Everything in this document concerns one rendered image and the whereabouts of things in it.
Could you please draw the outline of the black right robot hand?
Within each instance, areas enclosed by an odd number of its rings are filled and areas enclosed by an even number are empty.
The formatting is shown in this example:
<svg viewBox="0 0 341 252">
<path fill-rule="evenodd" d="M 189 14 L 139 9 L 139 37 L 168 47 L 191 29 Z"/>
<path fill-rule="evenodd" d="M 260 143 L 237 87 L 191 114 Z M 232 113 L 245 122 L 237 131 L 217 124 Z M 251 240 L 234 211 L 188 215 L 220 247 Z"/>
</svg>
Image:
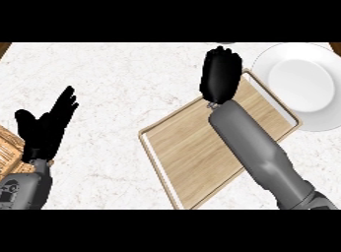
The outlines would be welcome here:
<svg viewBox="0 0 341 252">
<path fill-rule="evenodd" d="M 232 99 L 241 76 L 241 58 L 220 46 L 206 54 L 200 92 L 203 99 L 223 104 Z"/>
</svg>

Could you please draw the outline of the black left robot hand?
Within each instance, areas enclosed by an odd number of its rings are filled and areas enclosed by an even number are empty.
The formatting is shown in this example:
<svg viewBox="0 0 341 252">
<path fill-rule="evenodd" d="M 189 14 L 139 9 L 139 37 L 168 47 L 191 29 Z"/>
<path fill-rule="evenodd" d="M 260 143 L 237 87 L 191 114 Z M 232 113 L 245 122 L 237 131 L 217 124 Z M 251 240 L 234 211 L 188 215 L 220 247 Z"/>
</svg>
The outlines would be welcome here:
<svg viewBox="0 0 341 252">
<path fill-rule="evenodd" d="M 46 161 L 53 159 L 77 106 L 74 89 L 66 87 L 50 111 L 40 118 L 25 109 L 15 112 L 17 135 L 25 141 L 22 162 L 29 163 L 37 158 Z"/>
</svg>

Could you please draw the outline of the white round plate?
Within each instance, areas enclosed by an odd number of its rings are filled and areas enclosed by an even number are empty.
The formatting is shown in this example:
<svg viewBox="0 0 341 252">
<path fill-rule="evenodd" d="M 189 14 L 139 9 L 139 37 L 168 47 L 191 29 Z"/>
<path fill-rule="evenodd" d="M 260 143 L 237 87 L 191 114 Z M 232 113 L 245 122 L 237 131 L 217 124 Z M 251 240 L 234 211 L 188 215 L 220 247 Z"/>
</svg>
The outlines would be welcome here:
<svg viewBox="0 0 341 252">
<path fill-rule="evenodd" d="M 305 42 L 271 46 L 251 72 L 302 121 L 302 131 L 341 127 L 341 57 Z"/>
</svg>

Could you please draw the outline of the pale wooden tray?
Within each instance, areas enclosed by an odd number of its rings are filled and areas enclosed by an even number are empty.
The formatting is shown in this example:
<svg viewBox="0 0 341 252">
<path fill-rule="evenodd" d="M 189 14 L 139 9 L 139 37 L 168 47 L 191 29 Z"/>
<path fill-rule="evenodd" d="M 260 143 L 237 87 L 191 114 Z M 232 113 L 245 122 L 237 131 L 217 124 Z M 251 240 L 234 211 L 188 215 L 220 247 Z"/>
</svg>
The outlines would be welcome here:
<svg viewBox="0 0 341 252">
<path fill-rule="evenodd" d="M 300 119 L 275 97 L 256 75 L 245 70 L 234 100 L 275 141 L 300 126 Z M 195 98 L 137 132 L 171 207 L 200 207 L 243 171 L 208 123 L 211 110 Z"/>
</svg>

